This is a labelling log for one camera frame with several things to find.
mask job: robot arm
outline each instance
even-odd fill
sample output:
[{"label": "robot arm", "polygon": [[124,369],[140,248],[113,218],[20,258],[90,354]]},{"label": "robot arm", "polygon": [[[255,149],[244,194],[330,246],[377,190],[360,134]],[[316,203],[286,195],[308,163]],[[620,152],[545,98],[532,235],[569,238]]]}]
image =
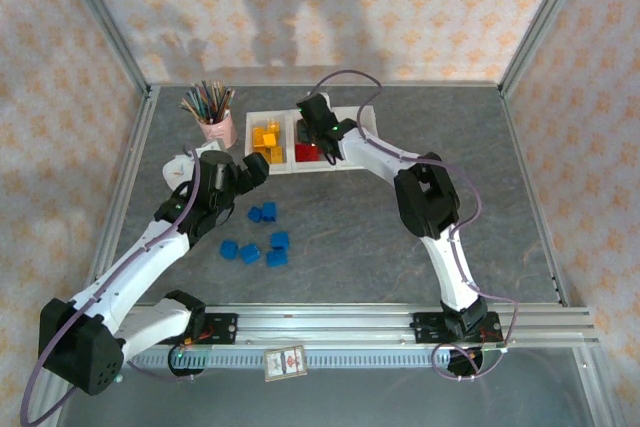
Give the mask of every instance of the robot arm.
[{"label": "robot arm", "polygon": [[[394,186],[403,224],[420,238],[434,265],[447,327],[458,337],[466,335],[485,317],[487,306],[460,273],[462,270],[466,279],[473,282],[457,232],[453,241],[457,243],[460,269],[453,256],[450,238],[458,221],[460,201],[446,170],[403,161],[373,146],[362,137],[353,120],[338,122],[321,94],[302,100],[298,107],[313,142],[329,161],[341,159],[360,165]],[[390,153],[402,154],[398,157],[419,158],[377,138],[376,143]],[[441,160],[434,153],[424,158]]]},{"label": "robot arm", "polygon": [[[195,338],[201,333],[205,305],[180,291],[168,294],[144,314],[131,315],[129,311],[170,265],[216,226],[224,211],[233,208],[237,195],[266,180],[269,166],[260,154],[251,154],[243,161],[246,169],[235,165],[226,152],[203,152],[197,159],[200,184],[195,202],[176,231],[147,247],[185,211],[193,179],[179,185],[161,204],[142,237],[111,269],[70,302],[53,299],[43,308],[39,354],[61,326],[95,298],[118,267],[131,262],[56,345],[44,364],[48,370],[96,395],[113,382],[122,364],[137,353],[167,338]],[[139,251],[131,260],[131,255]]]}]

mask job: small card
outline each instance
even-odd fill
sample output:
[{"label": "small card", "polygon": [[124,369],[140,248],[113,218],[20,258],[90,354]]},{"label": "small card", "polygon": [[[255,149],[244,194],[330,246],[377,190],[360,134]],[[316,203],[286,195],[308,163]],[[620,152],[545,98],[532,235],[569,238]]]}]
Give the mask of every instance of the small card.
[{"label": "small card", "polygon": [[307,375],[303,346],[265,351],[264,380],[271,382],[301,375]]}]

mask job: blue cube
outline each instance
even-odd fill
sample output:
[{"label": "blue cube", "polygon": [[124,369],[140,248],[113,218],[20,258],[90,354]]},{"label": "blue cube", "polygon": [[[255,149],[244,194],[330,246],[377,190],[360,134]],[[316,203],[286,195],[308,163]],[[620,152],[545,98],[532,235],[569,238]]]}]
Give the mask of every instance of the blue cube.
[{"label": "blue cube", "polygon": [[287,250],[289,248],[289,234],[287,232],[271,234],[271,248],[273,250]]},{"label": "blue cube", "polygon": [[238,244],[233,240],[225,240],[220,246],[220,255],[225,259],[234,260],[238,256]]},{"label": "blue cube", "polygon": [[262,220],[262,209],[259,209],[258,207],[251,207],[247,217],[257,224]]},{"label": "blue cube", "polygon": [[281,265],[287,265],[288,262],[286,250],[267,252],[267,265],[269,267],[280,267]]},{"label": "blue cube", "polygon": [[245,245],[240,249],[240,257],[249,265],[260,258],[260,250],[256,244]]},{"label": "blue cube", "polygon": [[275,202],[265,202],[262,206],[262,220],[265,222],[275,222],[276,221],[276,203]]}]

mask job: yellow block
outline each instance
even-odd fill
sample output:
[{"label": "yellow block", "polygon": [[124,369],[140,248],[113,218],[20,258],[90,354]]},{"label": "yellow block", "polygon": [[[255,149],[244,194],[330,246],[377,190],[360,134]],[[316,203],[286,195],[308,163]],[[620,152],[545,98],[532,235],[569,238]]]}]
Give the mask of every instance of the yellow block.
[{"label": "yellow block", "polygon": [[272,164],[284,164],[284,159],[282,158],[282,147],[277,145],[269,150],[271,151]]},{"label": "yellow block", "polygon": [[280,140],[280,122],[270,120],[267,124],[267,131],[276,134],[276,139]]},{"label": "yellow block", "polygon": [[258,152],[259,154],[262,154],[262,156],[264,157],[264,160],[271,163],[271,155],[269,153],[269,149],[267,149],[266,147],[256,147],[253,149],[253,151]]},{"label": "yellow block", "polygon": [[262,127],[253,128],[253,149],[266,147],[264,143],[264,129]]},{"label": "yellow block", "polygon": [[264,141],[264,145],[268,148],[275,147],[276,145],[278,145],[278,141],[276,140],[276,134],[274,133],[263,134],[262,139]]}]

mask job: white tray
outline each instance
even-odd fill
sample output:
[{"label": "white tray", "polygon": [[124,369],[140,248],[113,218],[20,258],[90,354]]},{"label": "white tray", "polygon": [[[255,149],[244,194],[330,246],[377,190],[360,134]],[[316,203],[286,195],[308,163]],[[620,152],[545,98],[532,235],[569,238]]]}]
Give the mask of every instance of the white tray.
[{"label": "white tray", "polygon": [[[336,114],[338,121],[343,119],[356,120],[359,107],[333,107],[331,110]],[[278,145],[282,147],[284,163],[270,164],[269,174],[292,174],[300,172],[326,172],[332,170],[361,169],[362,167],[338,160],[336,165],[330,165],[320,154],[317,162],[296,162],[295,159],[295,125],[301,119],[297,109],[292,110],[271,110],[267,112],[247,112],[247,125],[244,139],[244,154],[253,152],[253,128],[267,127],[269,119],[280,122],[280,139]],[[373,135],[378,135],[376,127],[376,114],[373,106],[367,105],[362,111],[362,125]]]}]

